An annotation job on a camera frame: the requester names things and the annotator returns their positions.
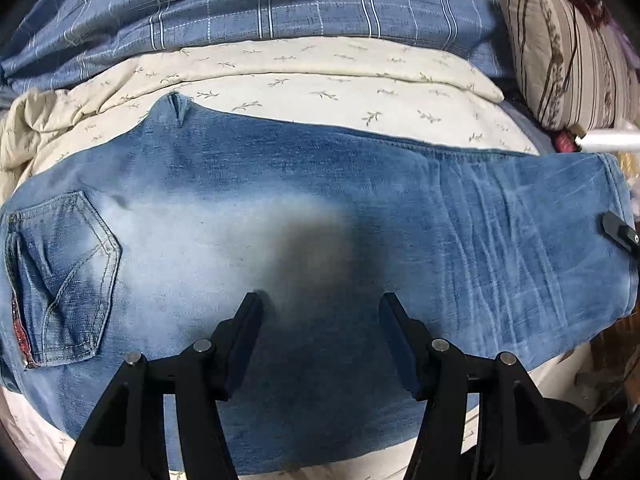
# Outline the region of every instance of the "cream sheet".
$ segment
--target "cream sheet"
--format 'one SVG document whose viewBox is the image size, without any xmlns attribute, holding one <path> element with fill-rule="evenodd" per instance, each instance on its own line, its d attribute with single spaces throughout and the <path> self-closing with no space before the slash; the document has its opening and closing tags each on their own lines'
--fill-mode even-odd
<svg viewBox="0 0 640 480">
<path fill-rule="evenodd" d="M 28 91 L 0 123 L 0 203 L 34 174 L 126 133 L 170 91 L 236 114 L 333 124 L 449 146 L 537 153 L 495 105 L 502 100 L 500 90 L 451 54 L 367 38 L 244 42 L 146 54 L 71 91 Z M 532 372 L 536 384 L 558 360 Z M 0 419 L 18 448 L 42 480 L 59 479 L 73 441 L 42 420 L 23 396 L 0 391 Z M 464 449 L 475 443 L 477 410 L 469 412 L 467 420 Z M 414 443 L 252 478 L 401 477 Z"/>
</svg>

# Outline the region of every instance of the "red embroidered trim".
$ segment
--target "red embroidered trim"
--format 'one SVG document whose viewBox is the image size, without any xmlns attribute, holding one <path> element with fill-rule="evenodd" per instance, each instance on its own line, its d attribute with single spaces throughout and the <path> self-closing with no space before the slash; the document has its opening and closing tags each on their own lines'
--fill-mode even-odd
<svg viewBox="0 0 640 480">
<path fill-rule="evenodd" d="M 33 360 L 33 355 L 31 355 L 31 345 L 27 338 L 27 333 L 22 326 L 20 310 L 18 309 L 18 301 L 15 299 L 15 294 L 12 294 L 11 298 L 11 312 L 14 316 L 14 333 L 15 338 L 18 340 L 18 348 L 20 348 L 20 352 L 22 352 L 24 356 L 27 368 L 35 368 L 36 363 Z"/>
</svg>

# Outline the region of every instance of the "brown floral pillow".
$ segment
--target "brown floral pillow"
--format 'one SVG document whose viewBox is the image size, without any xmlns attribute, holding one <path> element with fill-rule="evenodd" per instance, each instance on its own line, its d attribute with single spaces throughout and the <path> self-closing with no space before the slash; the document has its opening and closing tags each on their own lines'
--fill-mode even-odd
<svg viewBox="0 0 640 480">
<path fill-rule="evenodd" d="M 591 29 L 567 0 L 500 0 L 516 79 L 544 128 L 611 128 L 638 111 L 638 80 L 610 27 Z"/>
</svg>

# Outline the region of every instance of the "faded denim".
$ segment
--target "faded denim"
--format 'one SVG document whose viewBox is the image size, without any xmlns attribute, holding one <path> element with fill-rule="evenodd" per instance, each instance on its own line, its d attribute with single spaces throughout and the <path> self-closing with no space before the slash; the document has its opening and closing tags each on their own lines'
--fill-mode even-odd
<svg viewBox="0 0 640 480">
<path fill-rule="evenodd" d="M 77 437 L 127 351 L 177 354 L 258 290 L 247 376 L 220 403 L 239 473 L 361 455 L 414 437 L 424 410 L 378 326 L 383 292 L 463 351 L 533 368 L 635 303 L 607 210 L 632 224 L 610 155 L 452 149 L 170 94 L 2 208 L 2 380 Z"/>
</svg>

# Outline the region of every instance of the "red object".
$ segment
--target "red object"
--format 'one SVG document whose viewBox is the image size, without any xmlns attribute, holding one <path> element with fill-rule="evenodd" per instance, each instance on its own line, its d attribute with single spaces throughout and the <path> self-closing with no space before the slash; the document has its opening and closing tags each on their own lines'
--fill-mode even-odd
<svg viewBox="0 0 640 480">
<path fill-rule="evenodd" d="M 556 138 L 553 139 L 553 144 L 556 152 L 559 153 L 575 153 L 578 151 L 578 146 L 576 146 L 571 135 L 566 131 L 557 134 Z"/>
<path fill-rule="evenodd" d="M 33 361 L 33 356 L 31 355 L 31 345 L 27 338 L 27 333 L 22 326 L 20 310 L 18 309 L 18 301 L 15 299 L 15 294 L 12 295 L 11 298 L 11 312 L 14 316 L 14 334 L 18 340 L 18 348 L 20 348 L 20 352 L 24 355 L 27 368 L 35 368 L 36 363 Z"/>
</svg>

